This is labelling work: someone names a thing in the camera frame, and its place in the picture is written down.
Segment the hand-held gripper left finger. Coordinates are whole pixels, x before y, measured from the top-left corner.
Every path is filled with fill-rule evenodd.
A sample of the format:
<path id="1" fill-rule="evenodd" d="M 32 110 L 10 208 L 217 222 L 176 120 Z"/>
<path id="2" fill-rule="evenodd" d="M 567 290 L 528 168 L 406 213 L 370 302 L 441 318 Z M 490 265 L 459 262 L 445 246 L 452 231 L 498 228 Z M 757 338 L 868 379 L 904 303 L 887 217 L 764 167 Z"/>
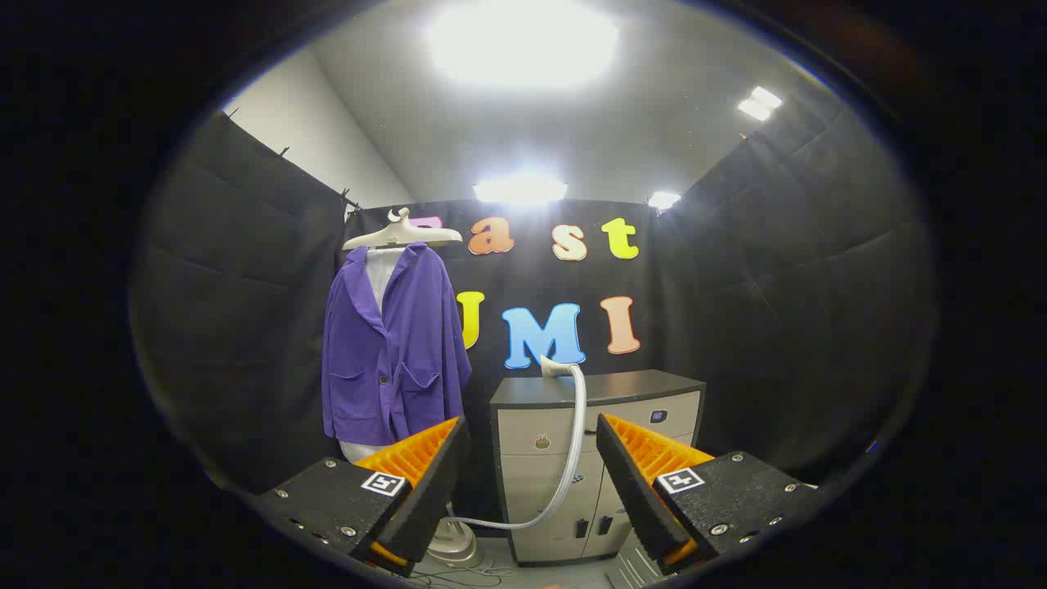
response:
<path id="1" fill-rule="evenodd" d="M 409 577 L 447 517 L 471 441 L 463 417 L 359 462 L 324 458 L 254 495 L 254 511 L 329 562 Z"/>

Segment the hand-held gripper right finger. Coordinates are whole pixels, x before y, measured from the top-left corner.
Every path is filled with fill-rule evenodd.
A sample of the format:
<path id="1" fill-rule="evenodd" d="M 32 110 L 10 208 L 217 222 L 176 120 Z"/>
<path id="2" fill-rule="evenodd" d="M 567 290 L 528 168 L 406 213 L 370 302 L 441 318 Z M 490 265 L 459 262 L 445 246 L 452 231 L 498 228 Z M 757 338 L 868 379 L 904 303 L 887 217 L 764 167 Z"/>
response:
<path id="1" fill-rule="evenodd" d="M 743 451 L 714 457 L 601 413 L 597 450 L 648 559 L 662 573 L 736 560 L 807 522 L 819 489 Z"/>

